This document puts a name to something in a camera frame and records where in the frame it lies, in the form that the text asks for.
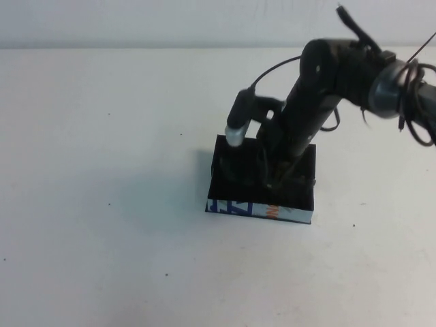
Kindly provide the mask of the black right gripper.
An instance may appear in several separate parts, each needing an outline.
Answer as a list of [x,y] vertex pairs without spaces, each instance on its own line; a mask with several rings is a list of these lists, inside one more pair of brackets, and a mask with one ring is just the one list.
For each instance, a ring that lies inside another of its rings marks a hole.
[[[333,112],[333,99],[292,98],[289,102],[274,98],[259,98],[265,118],[258,130],[258,168],[264,171],[263,183],[267,189],[280,188],[294,170],[311,139]],[[272,181],[269,171],[273,171]]]

